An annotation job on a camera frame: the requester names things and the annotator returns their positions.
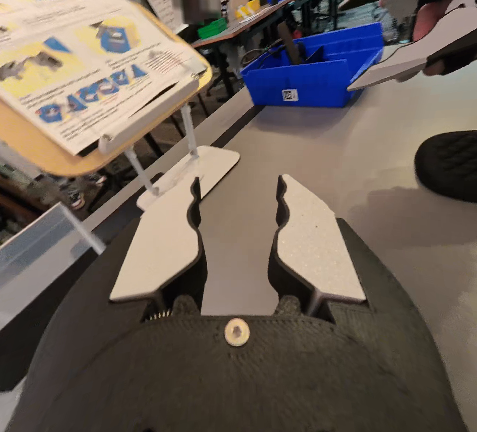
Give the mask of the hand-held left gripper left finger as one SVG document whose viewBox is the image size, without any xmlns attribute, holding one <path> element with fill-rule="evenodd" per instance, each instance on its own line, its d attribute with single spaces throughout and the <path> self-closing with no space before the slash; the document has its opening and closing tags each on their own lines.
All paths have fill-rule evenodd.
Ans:
<svg viewBox="0 0 477 432">
<path fill-rule="evenodd" d="M 207 280 L 199 231 L 200 180 L 186 177 L 142 214 L 110 292 L 113 303 L 147 300 L 156 312 L 172 309 L 179 296 L 202 308 Z"/>
</svg>

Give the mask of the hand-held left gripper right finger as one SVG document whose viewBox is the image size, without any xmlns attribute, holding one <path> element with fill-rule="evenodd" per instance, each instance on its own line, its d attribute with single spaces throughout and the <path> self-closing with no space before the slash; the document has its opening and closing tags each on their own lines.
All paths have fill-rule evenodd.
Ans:
<svg viewBox="0 0 477 432">
<path fill-rule="evenodd" d="M 268 260 L 268 280 L 284 305 L 318 316 L 325 303 L 365 306 L 364 287 L 335 213 L 292 176 L 277 180 L 276 231 Z"/>
</svg>

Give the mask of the slim dark grey usb hub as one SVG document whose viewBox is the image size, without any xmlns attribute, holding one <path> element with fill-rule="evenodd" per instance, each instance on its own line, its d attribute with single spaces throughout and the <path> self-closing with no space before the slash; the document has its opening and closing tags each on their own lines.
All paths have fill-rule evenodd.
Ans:
<svg viewBox="0 0 477 432">
<path fill-rule="evenodd" d="M 295 44 L 287 23 L 285 21 L 279 23 L 277 25 L 277 30 L 291 65 L 303 64 L 305 59 L 302 56 L 298 45 Z"/>
</svg>

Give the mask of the clear plastic bin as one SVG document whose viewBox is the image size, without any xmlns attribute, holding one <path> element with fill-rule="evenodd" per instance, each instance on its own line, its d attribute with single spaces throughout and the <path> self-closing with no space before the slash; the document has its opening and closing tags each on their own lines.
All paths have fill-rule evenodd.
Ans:
<svg viewBox="0 0 477 432">
<path fill-rule="evenodd" d="M 100 238 L 59 202 L 1 245 L 1 287 L 14 280 L 23 270 L 70 234 L 75 234 L 79 238 L 79 243 L 83 245 L 82 249 L 74 247 L 75 252 L 79 254 L 91 248 L 100 255 L 106 248 Z"/>
</svg>

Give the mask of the person's right hand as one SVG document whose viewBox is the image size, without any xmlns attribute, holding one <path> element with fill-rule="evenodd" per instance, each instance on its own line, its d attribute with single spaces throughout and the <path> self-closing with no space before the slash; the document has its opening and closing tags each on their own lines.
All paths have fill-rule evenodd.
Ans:
<svg viewBox="0 0 477 432">
<path fill-rule="evenodd" d="M 443 18 L 445 11 L 450 4 L 450 0 L 428 3 L 421 7 L 415 17 L 414 30 L 412 35 L 413 42 L 417 42 L 428 34 Z M 426 76 L 439 75 L 444 71 L 445 61 L 439 59 L 434 64 L 424 68 L 423 73 Z"/>
</svg>

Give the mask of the dark cloth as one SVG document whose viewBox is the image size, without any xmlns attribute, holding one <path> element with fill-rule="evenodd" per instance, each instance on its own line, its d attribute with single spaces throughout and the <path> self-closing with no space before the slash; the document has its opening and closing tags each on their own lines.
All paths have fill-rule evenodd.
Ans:
<svg viewBox="0 0 477 432">
<path fill-rule="evenodd" d="M 415 176 L 428 190 L 477 202 L 477 131 L 441 133 L 425 140 L 414 157 Z"/>
</svg>

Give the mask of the white board ledge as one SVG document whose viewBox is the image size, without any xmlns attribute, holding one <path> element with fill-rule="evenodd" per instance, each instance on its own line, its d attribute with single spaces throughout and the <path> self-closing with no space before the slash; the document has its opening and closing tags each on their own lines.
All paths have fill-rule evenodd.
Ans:
<svg viewBox="0 0 477 432">
<path fill-rule="evenodd" d="M 132 143 L 133 138 L 150 124 L 159 124 L 167 119 L 173 112 L 186 104 L 199 89 L 199 77 L 192 74 L 173 87 L 167 88 L 146 106 L 133 114 L 116 121 L 105 128 L 99 137 L 98 150 L 106 155 L 119 149 L 126 143 Z"/>
</svg>

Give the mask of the yellow box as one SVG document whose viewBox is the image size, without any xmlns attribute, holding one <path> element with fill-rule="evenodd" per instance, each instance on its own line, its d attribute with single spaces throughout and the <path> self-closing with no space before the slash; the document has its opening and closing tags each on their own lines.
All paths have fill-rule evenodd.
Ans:
<svg viewBox="0 0 477 432">
<path fill-rule="evenodd" d="M 250 0 L 245 5 L 239 6 L 235 10 L 235 19 L 249 19 L 260 10 L 260 0 Z"/>
</svg>

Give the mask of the long grey desk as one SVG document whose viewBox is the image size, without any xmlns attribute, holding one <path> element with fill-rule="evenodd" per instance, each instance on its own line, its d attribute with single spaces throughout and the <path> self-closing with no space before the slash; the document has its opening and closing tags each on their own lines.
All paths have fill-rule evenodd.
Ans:
<svg viewBox="0 0 477 432">
<path fill-rule="evenodd" d="M 218 98 L 219 102 L 226 102 L 235 95 L 235 91 L 230 81 L 230 76 L 225 65 L 225 60 L 221 57 L 219 48 L 226 42 L 234 45 L 247 43 L 254 35 L 269 28 L 273 24 L 278 24 L 284 18 L 287 11 L 305 7 L 305 13 L 310 16 L 308 6 L 311 0 L 282 0 L 276 5 L 266 5 L 261 7 L 251 18 L 243 19 L 241 22 L 233 21 L 218 35 L 206 39 L 199 39 L 192 43 L 196 50 L 210 49 L 216 57 L 217 66 L 222 76 L 226 95 Z"/>
</svg>

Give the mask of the green plastic bin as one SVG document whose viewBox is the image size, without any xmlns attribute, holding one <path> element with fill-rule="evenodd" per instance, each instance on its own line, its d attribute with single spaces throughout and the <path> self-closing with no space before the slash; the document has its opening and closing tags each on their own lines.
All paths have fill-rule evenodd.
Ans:
<svg viewBox="0 0 477 432">
<path fill-rule="evenodd" d="M 228 22 L 226 18 L 219 18 L 211 23 L 203 25 L 197 29 L 198 36 L 201 40 L 208 39 L 210 37 L 214 37 L 223 31 L 225 31 L 228 27 Z"/>
</svg>

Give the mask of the instruction sheet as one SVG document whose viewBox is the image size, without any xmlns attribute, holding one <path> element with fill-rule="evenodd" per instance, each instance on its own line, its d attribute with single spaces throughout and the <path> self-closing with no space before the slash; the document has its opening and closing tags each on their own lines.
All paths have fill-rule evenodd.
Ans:
<svg viewBox="0 0 477 432">
<path fill-rule="evenodd" d="M 128 0 L 1 0 L 1 99 L 72 155 L 152 122 L 209 67 Z"/>
</svg>

